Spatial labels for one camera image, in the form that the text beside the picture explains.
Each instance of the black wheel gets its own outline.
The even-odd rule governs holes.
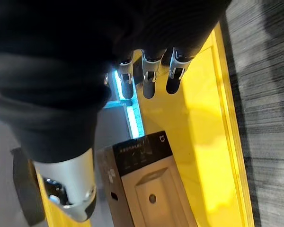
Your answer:
[[[33,163],[21,148],[11,151],[14,156],[13,180],[23,215],[29,226],[45,220],[45,211]]]
[[[166,84],[166,91],[169,94],[172,95],[179,90],[180,82],[181,82],[181,80],[179,80],[179,77],[181,76],[181,73],[182,73],[182,69],[176,68],[174,78],[173,79],[171,79],[170,77],[168,78],[167,84]]]

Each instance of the yellow edge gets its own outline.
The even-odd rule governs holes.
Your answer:
[[[243,226],[254,227],[254,219],[250,201],[249,187],[244,164],[243,151],[241,146],[240,134],[237,124],[236,112],[234,108],[231,83],[223,37],[220,24],[212,32],[213,36],[213,53],[215,56],[215,70],[217,78],[217,87],[220,95],[221,108],[223,109],[223,120],[225,130],[227,131],[227,140],[231,158],[231,167],[233,178],[235,179],[238,202],[243,221]]]
[[[37,177],[45,210],[46,221],[49,227],[91,227],[89,220],[83,223],[77,223],[59,210],[59,208],[57,208],[54,204],[52,204],[47,198],[44,183],[40,174],[37,174]]]

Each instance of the blue led light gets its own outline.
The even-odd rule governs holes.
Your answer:
[[[116,82],[119,99],[122,102],[123,100],[126,100],[126,99],[122,95],[121,79],[119,78],[117,71],[113,72],[113,77]],[[132,131],[132,136],[135,139],[135,138],[144,136],[145,133],[144,133],[144,127],[142,123],[142,117],[141,117],[141,112],[140,112],[140,107],[139,107],[137,91],[136,91],[136,87],[134,84],[134,80],[133,80],[133,97],[131,98],[131,101],[132,101],[132,105],[131,106],[127,105],[126,110],[127,110],[130,128]]]

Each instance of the product box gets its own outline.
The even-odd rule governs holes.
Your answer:
[[[196,227],[164,131],[99,150],[115,227]]]

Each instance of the gray floor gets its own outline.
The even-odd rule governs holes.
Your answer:
[[[222,21],[256,227],[284,227],[284,1],[233,2]]]

